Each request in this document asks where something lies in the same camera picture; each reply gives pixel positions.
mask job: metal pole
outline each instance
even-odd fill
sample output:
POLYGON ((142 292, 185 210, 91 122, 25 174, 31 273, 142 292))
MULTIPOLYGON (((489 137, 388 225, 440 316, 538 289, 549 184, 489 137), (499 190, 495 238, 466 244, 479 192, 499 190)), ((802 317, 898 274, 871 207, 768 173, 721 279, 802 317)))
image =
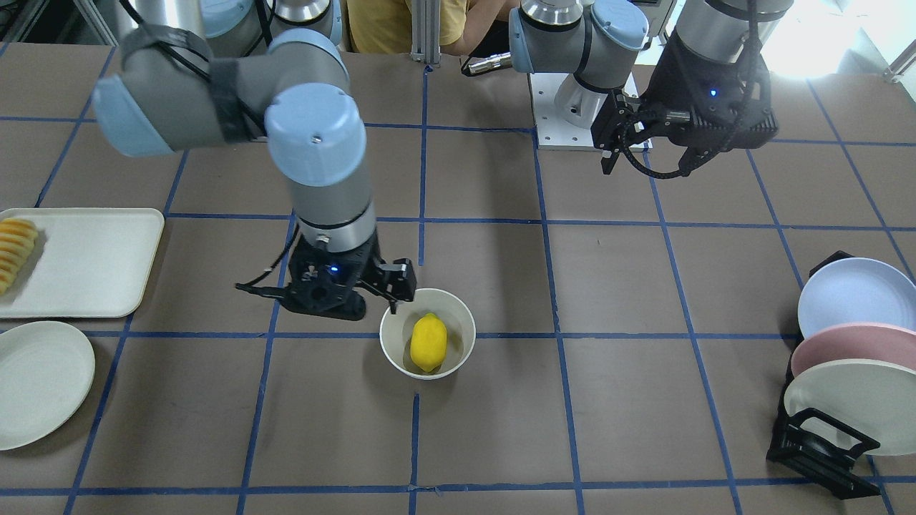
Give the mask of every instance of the metal pole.
POLYGON ((887 82, 900 82, 900 77, 916 62, 916 39, 884 70, 883 77, 887 82))
POLYGON ((76 5, 76 8, 80 10, 82 18, 86 20, 86 24, 95 32, 95 35, 105 45, 116 47, 117 38, 115 37, 115 33, 112 32, 108 24, 105 23, 102 14, 99 13, 99 8, 95 6, 95 2, 92 0, 73 0, 73 3, 76 5))
POLYGON ((439 66, 440 0, 413 0, 410 57, 439 66))

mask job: yellow lemon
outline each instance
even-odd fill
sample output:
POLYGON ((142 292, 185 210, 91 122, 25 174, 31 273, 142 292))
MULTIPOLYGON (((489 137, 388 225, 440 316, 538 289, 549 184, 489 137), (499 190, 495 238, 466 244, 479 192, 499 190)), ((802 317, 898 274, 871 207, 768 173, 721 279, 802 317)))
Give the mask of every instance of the yellow lemon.
POLYGON ((429 374, 445 361, 445 343, 448 332, 435 313, 426 313, 413 325, 410 338, 410 359, 429 374))

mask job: white plate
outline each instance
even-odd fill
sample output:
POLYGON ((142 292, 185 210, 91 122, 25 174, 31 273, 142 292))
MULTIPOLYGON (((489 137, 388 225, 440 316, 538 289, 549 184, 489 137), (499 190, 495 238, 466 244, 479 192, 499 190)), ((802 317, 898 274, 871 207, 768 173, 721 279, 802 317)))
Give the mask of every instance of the white plate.
POLYGON ((887 263, 848 257, 818 270, 799 298, 805 337, 850 322, 878 322, 916 330, 916 286, 887 263))
POLYGON ((47 436, 80 407, 93 384, 93 347, 63 322, 0 334, 0 451, 47 436))
POLYGON ((31 220, 38 241, 0 318, 117 318, 143 298, 165 220, 155 209, 8 209, 31 220))
MULTIPOLYGON (((916 372, 873 359, 840 359, 811 367, 786 388, 783 402, 794 415, 816 408, 878 440, 869 455, 916 453, 916 372)), ((802 429, 844 449, 857 441, 819 420, 802 429)))

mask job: dish rack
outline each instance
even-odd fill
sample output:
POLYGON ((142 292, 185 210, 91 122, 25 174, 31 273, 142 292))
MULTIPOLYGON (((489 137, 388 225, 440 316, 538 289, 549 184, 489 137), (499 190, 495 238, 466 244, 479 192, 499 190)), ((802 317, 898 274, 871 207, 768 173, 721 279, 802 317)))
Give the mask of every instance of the dish rack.
MULTIPOLYGON (((853 257, 843 251, 834 252, 814 267, 808 273, 808 277, 810 278, 815 272, 830 263, 853 257)), ((858 499, 880 495, 881 492, 877 486, 853 473, 853 467, 858 458, 867 451, 879 448, 880 442, 815 408, 807 408, 790 416, 786 412, 783 398, 786 389, 794 379, 790 362, 786 368, 786 382, 780 393, 779 408, 773 424, 773 438, 769 444, 767 459, 783 464, 814 483, 827 488, 838 499, 858 499), (849 449, 843 449, 817 434, 805 431, 802 429, 802 424, 810 419, 818 419, 827 423, 859 443, 849 449)))

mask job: blue tape line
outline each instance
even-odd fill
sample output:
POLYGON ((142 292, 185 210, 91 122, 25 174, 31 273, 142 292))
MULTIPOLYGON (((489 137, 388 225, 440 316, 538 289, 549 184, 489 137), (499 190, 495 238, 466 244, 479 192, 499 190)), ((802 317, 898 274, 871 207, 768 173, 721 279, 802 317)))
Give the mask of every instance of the blue tape line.
POLYGON ((39 116, 0 116, 0 122, 52 122, 75 124, 79 118, 42 118, 39 116))
MULTIPOLYGON (((240 214, 240 213, 169 213, 169 218, 199 218, 213 220, 286 220, 285 214, 240 214)), ((533 218, 419 218, 413 216, 379 216, 379 222, 416 224, 514 224, 537 225, 541 220, 533 218)), ((548 225, 615 225, 636 227, 660 227, 659 222, 640 220, 548 220, 548 225)), ((731 229, 797 229, 802 231, 897 231, 916 232, 916 227, 878 225, 774 225, 774 224, 727 224, 719 222, 668 222, 668 227, 712 227, 731 229)))
POLYGON ((792 255, 792 249, 789 247, 789 240, 786 238, 785 232, 782 230, 782 225, 780 224, 780 219, 776 215, 776 209, 773 207, 773 202, 769 199, 769 193, 767 193, 767 186, 763 183, 763 177, 760 175, 760 169, 757 167, 757 162, 754 160, 754 155, 751 154, 749 149, 745 150, 747 154, 747 160, 750 161, 750 168, 754 171, 754 177, 757 178, 757 184, 760 186, 760 192, 763 193, 763 200, 767 203, 767 209, 769 209, 769 216, 773 219, 773 224, 776 225, 777 232, 780 233, 780 241, 782 242, 782 248, 786 251, 786 257, 789 258, 789 264, 792 267, 792 273, 795 274, 795 280, 798 282, 799 288, 804 286, 804 280, 802 280, 802 274, 799 273, 799 268, 795 264, 795 256, 792 255))
POLYGON ((368 124, 366 123, 363 125, 367 127, 378 127, 378 128, 412 128, 412 129, 418 129, 418 128, 422 129, 423 128, 422 125, 418 126, 415 124, 368 124))
POLYGON ((834 136, 836 136, 836 141, 840 143, 840 148, 843 150, 843 154, 846 156, 846 160, 849 161, 849 167, 852 168, 853 173, 856 175, 856 179, 859 182, 859 186, 862 187, 862 192, 865 193, 868 203, 871 205, 872 210, 875 212, 875 216, 878 217, 878 221, 881 222, 881 227, 884 227, 885 232, 890 239, 890 244, 894 246, 894 251, 897 252, 897 257, 900 259, 900 262, 903 263, 903 267, 907 272, 907 276, 910 277, 910 280, 915 280, 913 277, 913 272, 910 269, 910 264, 907 263, 907 259, 903 256, 903 252, 900 251, 900 246, 897 245, 897 240, 894 239, 894 235, 888 229, 888 224, 884 220, 884 216, 881 214, 881 211, 878 209, 878 205, 875 203, 875 199, 871 196, 871 192, 868 190, 868 187, 865 184, 865 180, 862 179, 862 174, 859 173, 858 167, 853 161, 852 156, 849 155, 849 149, 846 148, 846 144, 843 139, 840 137, 840 133, 836 130, 834 125, 834 120, 830 118, 830 115, 827 113, 827 109, 823 106, 821 101, 821 96, 817 94, 817 91, 814 89, 814 85, 811 82, 811 79, 805 79, 805 82, 808 83, 808 89, 811 90, 811 94, 814 97, 814 101, 817 103, 817 106, 821 108, 823 117, 827 120, 827 125, 830 126, 830 130, 834 131, 834 136))
POLYGON ((286 220, 288 214, 228 214, 228 213, 169 213, 168 218, 196 218, 209 220, 286 220))
POLYGON ((528 218, 423 218, 423 221, 427 224, 541 224, 541 220, 528 218))
MULTIPOLYGON (((289 241, 293 235, 293 229, 296 226, 296 215, 288 215, 289 225, 287 234, 283 241, 289 241)), ((280 272, 277 277, 277 286, 282 288, 286 282, 286 269, 289 263, 289 254, 283 256, 280 262, 280 272)), ((248 452, 245 454, 245 469, 242 473, 242 490, 238 494, 238 504, 235 508, 236 515, 244 515, 245 499, 248 485, 251 482, 251 469, 255 463, 255 449, 257 447, 257 435, 261 428, 261 413, 264 410, 264 397, 267 394, 267 376, 270 374, 270 358, 274 353, 274 338, 277 331, 277 318, 279 317, 280 303, 274 301, 274 309, 270 314, 270 324, 267 327, 267 341, 264 345, 264 368, 261 371, 261 380, 257 387, 257 402, 255 404, 255 417, 251 422, 251 437, 248 439, 248 452)))
POLYGON ((569 369, 566 366, 566 346, 560 327, 560 308, 557 304, 557 287, 553 277, 553 256, 551 254, 551 234, 547 223, 547 204, 544 201, 544 183, 540 175, 538 159, 538 135, 531 133, 531 147, 534 156, 534 177, 538 184, 538 207, 540 209, 540 230, 544 238, 544 258, 547 266, 547 282, 551 292, 551 311, 553 315, 553 332, 557 338, 557 357, 560 361, 560 379, 563 386, 563 408, 566 410, 566 431, 569 435, 570 461, 572 464, 572 483, 575 489, 576 508, 579 515, 585 515, 585 498, 582 493, 582 474, 579 470, 579 447, 576 443, 575 420, 573 419, 573 399, 570 396, 569 369))
POLYGON ((172 205, 172 202, 175 201, 175 192, 178 191, 178 184, 179 182, 181 182, 181 174, 184 173, 184 167, 185 165, 188 164, 188 154, 190 153, 191 153, 190 150, 185 150, 184 152, 181 153, 181 161, 179 161, 178 170, 175 172, 175 180, 172 181, 172 186, 169 189, 169 198, 166 199, 166 207, 162 211, 162 213, 166 216, 169 216, 171 214, 171 205, 172 205))
POLYGON ((274 333, 274 338, 283 338, 287 340, 360 340, 378 338, 378 333, 274 333))
MULTIPOLYGON (((417 486, 420 460, 420 394, 413 394, 413 416, 410 423, 410 485, 417 486)), ((408 514, 417 515, 417 489, 410 489, 408 514)))
POLYGON ((220 333, 192 331, 128 331, 127 336, 131 338, 225 338, 225 339, 243 339, 243 338, 263 338, 266 333, 220 333))
POLYGON ((844 141, 848 147, 916 147, 916 143, 881 143, 877 141, 844 141))
POLYGON ((251 487, 247 490, 249 496, 263 496, 276 494, 402 494, 409 491, 407 485, 319 485, 302 487, 251 487))
POLYGON ((417 223, 420 221, 419 218, 414 218, 412 216, 377 216, 376 220, 379 222, 395 222, 395 223, 417 223))
POLYGON ((120 336, 123 331, 83 331, 82 333, 90 338, 110 338, 120 336))
POLYGON ((432 67, 429 65, 423 69, 423 115, 422 125, 420 126, 420 231, 418 233, 419 243, 417 250, 418 267, 423 266, 423 262, 425 261, 426 256, 426 149, 427 135, 429 133, 429 128, 427 127, 427 119, 430 111, 429 97, 431 72, 432 67))
POLYGON ((658 227, 659 223, 637 220, 548 220, 547 225, 636 225, 658 227))
POLYGON ((574 490, 576 486, 572 482, 556 483, 493 483, 480 485, 476 483, 448 483, 436 487, 440 492, 508 492, 508 491, 530 491, 530 490, 574 490))
POLYGON ((839 145, 838 141, 827 141, 823 139, 780 139, 774 137, 770 143, 793 143, 801 145, 839 145))
POLYGON ((866 456, 868 465, 871 467, 871 474, 873 482, 878 485, 878 491, 881 493, 881 500, 884 501, 884 509, 887 510, 888 515, 894 515, 894 507, 890 505, 890 497, 888 496, 888 490, 884 487, 884 480, 881 478, 881 473, 878 472, 878 465, 875 464, 874 456, 866 456))
POLYGON ((420 459, 420 393, 413 394, 413 418, 410 424, 410 484, 417 486, 420 459))
POLYGON ((593 338, 596 340, 677 340, 690 338, 686 333, 562 333, 563 338, 572 340, 593 338))
POLYGON ((885 483, 916 483, 916 476, 883 476, 885 483))
POLYGON ((520 134, 531 134, 534 129, 531 127, 459 127, 459 126, 427 126, 429 130, 452 130, 460 132, 514 132, 520 134))
POLYGON ((868 227, 863 225, 783 225, 785 229, 799 229, 802 231, 884 231, 884 227, 868 227))
MULTIPOLYGON (((651 168, 652 165, 649 161, 649 153, 647 151, 643 151, 643 159, 646 162, 646 166, 651 168)), ((703 353, 700 352, 700 345, 697 343, 696 334, 693 330, 693 321, 690 315, 690 308, 687 306, 687 296, 684 294, 684 288, 681 281, 681 273, 678 270, 677 259, 674 256, 674 246, 671 243, 671 234, 668 231, 668 224, 665 220, 665 212, 661 207, 659 188, 655 179, 650 179, 649 183, 652 186, 652 196, 655 198, 655 208, 659 213, 661 232, 665 237, 665 247, 668 248, 668 259, 671 261, 671 271, 674 274, 674 282, 678 289, 678 297, 681 300, 681 309, 683 310, 684 321, 687 323, 687 331, 691 335, 690 340, 691 347, 693 348, 693 356, 696 358, 696 365, 700 371, 700 380, 703 382, 703 390, 706 393, 706 401, 709 403, 709 412, 713 417, 715 437, 719 441, 719 448, 722 451, 722 462, 723 466, 725 467, 725 476, 728 479, 728 489, 732 494, 732 502, 735 503, 735 514, 743 515, 744 511, 741 509, 741 499, 738 497, 738 489, 735 484, 735 473, 732 470, 731 459, 728 457, 728 446, 725 443, 725 433, 722 430, 722 423, 719 420, 719 413, 715 407, 713 390, 709 384, 709 377, 706 374, 706 365, 703 363, 703 353)))
POLYGON ((89 436, 86 438, 86 445, 82 449, 80 464, 76 469, 76 476, 73 478, 73 486, 70 490, 70 494, 67 496, 67 504, 64 507, 63 515, 71 515, 73 513, 73 505, 76 503, 76 496, 79 493, 80 484, 82 484, 82 477, 86 473, 86 466, 89 464, 89 456, 93 452, 95 437, 98 435, 99 426, 102 424, 102 416, 105 413, 105 407, 108 405, 108 397, 111 395, 112 385, 115 383, 115 373, 117 373, 118 364, 121 362, 121 355, 124 353, 124 346, 127 341, 127 333, 130 331, 130 324, 133 321, 134 314, 130 313, 125 319, 121 338, 118 340, 117 348, 112 357, 112 364, 108 368, 108 377, 105 378, 105 384, 102 387, 102 395, 99 397, 99 406, 95 409, 93 425, 89 430, 89 436))
POLYGON ((526 339, 526 340, 536 340, 536 339, 553 339, 556 338, 555 333, 477 333, 478 340, 485 339, 526 339))
MULTIPOLYGON (((885 484, 914 484, 916 476, 885 476, 885 484)), ((735 479, 739 487, 767 487, 811 485, 807 477, 756 477, 735 479)), ((722 488, 728 486, 727 479, 679 479, 671 481, 586 481, 583 490, 639 490, 639 489, 675 489, 675 488, 722 488)), ((407 493, 410 491, 463 492, 463 491, 539 491, 539 490, 574 490, 573 482, 551 483, 448 483, 435 487, 412 488, 411 485, 315 485, 315 486, 264 486, 250 487, 246 495, 282 495, 282 494, 389 494, 407 493)), ((103 487, 79 488, 77 497, 85 496, 149 496, 149 495, 237 495, 242 489, 238 487, 103 487)), ((0 488, 0 497, 62 497, 70 494, 72 488, 0 488)))
POLYGON ((239 488, 225 487, 135 487, 80 488, 79 496, 224 496, 236 495, 239 488))
POLYGON ((740 487, 778 487, 786 485, 811 485, 807 477, 761 477, 754 479, 736 479, 735 483, 740 487))
POLYGON ((823 141, 821 139, 780 139, 773 138, 772 143, 798 143, 803 145, 847 145, 850 147, 916 147, 916 143, 906 143, 902 141, 881 142, 881 141, 823 141))
MULTIPOLYGON (((116 47, 112 47, 108 51, 108 57, 105 58, 105 64, 102 66, 102 70, 99 71, 99 79, 104 77, 105 73, 108 71, 108 66, 111 64, 112 57, 115 55, 115 49, 116 47)), ((76 120, 76 123, 73 124, 73 130, 70 132, 70 137, 67 138, 67 143, 64 144, 63 150, 60 152, 60 156, 58 156, 57 162, 54 163, 54 168, 51 169, 51 174, 45 181, 45 185, 41 187, 41 192, 38 194, 38 199, 35 200, 35 207, 41 207, 41 203, 44 202, 45 196, 48 195, 48 190, 51 187, 51 183, 54 182, 54 179, 57 177, 57 174, 60 171, 60 166, 67 158, 67 153, 70 152, 70 147, 73 145, 73 140, 76 139, 76 133, 80 130, 82 120, 86 117, 86 113, 89 112, 89 106, 92 103, 93 96, 90 93, 89 98, 86 99, 86 104, 83 105, 82 111, 80 111, 80 117, 76 120)))
POLYGON ((655 488, 712 488, 727 487, 725 479, 682 479, 676 481, 592 481, 583 483, 588 490, 641 490, 655 488))
POLYGON ((63 497, 70 488, 0 488, 0 497, 63 497))

